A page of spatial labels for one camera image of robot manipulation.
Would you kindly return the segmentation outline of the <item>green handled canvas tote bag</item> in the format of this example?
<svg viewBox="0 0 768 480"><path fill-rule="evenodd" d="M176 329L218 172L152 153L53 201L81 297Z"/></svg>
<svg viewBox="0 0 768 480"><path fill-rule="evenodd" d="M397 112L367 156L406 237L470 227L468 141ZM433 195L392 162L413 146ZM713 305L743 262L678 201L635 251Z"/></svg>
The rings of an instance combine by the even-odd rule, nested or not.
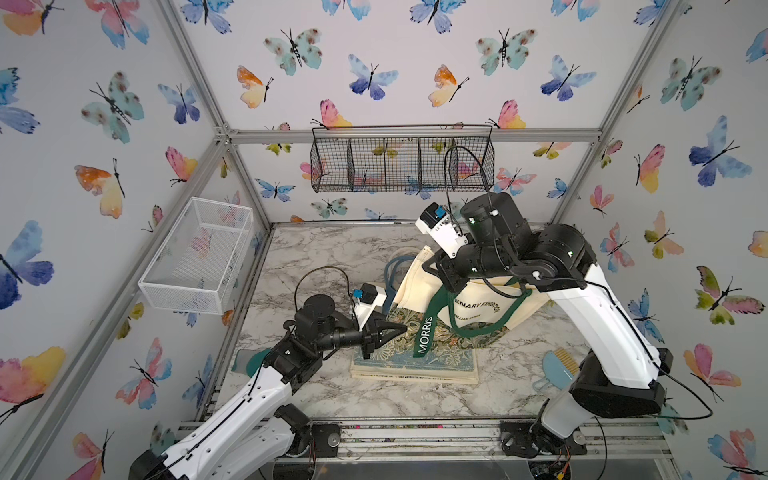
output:
<svg viewBox="0 0 768 480"><path fill-rule="evenodd" d="M484 348L550 301L514 277L471 280L460 293L451 293L423 269L432 256L428 246L416 254L393 297L395 307L421 315L413 335L415 358L436 354L446 345Z"/></svg>

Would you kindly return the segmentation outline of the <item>blue handled canvas tote bag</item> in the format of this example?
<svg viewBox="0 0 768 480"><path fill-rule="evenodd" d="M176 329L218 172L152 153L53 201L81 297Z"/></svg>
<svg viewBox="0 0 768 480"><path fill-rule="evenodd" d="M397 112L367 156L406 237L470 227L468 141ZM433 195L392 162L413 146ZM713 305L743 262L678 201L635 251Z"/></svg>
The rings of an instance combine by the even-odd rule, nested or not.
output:
<svg viewBox="0 0 768 480"><path fill-rule="evenodd" d="M415 256L405 255L393 258L390 264L387 265L385 272L390 278L393 278L396 268L404 264L410 266ZM413 335L416 331L416 321L420 318L421 315L419 313L399 309L392 302L387 319L391 322L406 325L408 327L407 332L375 351L370 359L364 359L359 353L355 354L352 363L362 363L363 365L384 368L454 369L463 371L477 369L478 371L476 357L472 349L459 349L446 345L439 349L436 354L430 354L425 358L415 358L412 352Z"/></svg>

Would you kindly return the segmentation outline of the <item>starry night canvas tote bag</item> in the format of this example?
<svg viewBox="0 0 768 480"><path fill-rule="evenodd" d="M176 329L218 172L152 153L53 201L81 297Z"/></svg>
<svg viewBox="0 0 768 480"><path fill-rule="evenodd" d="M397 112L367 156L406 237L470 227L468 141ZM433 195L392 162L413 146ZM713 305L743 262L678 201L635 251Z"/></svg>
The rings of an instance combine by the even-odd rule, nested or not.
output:
<svg viewBox="0 0 768 480"><path fill-rule="evenodd" d="M376 379L398 382L431 382L476 385L479 383L477 369L463 371L454 369L415 369L415 368L384 368L368 366L362 363L352 363L350 374L358 379Z"/></svg>

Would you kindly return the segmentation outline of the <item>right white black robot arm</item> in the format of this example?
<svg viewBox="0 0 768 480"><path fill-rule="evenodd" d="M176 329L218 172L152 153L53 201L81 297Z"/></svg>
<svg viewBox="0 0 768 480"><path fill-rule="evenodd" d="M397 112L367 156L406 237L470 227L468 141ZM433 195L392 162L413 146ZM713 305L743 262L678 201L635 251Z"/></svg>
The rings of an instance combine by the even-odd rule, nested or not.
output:
<svg viewBox="0 0 768 480"><path fill-rule="evenodd" d="M440 279L439 294L454 305L472 279L516 281L521 303L532 289L569 316L590 346L578 375L541 407L535 421L501 431L504 453L532 459L571 453L574 435L591 418L662 417L673 356L651 345L615 299L583 234L567 224L531 230L511 195L487 192L461 209L464 234L449 208L430 204L417 228L439 246L424 270Z"/></svg>

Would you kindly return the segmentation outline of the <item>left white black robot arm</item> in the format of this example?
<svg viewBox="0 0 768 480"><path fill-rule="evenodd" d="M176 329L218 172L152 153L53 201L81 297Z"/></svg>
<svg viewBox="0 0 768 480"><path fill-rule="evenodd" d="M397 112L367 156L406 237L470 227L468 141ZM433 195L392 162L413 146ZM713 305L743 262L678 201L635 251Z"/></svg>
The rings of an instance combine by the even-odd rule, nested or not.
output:
<svg viewBox="0 0 768 480"><path fill-rule="evenodd" d="M363 310L358 323L338 312L331 297L311 296L248 382L192 433L159 454L142 453L129 478L245 479L280 457L313 460L313 422L294 405L294 394L332 353L358 347L369 357L407 331L372 304Z"/></svg>

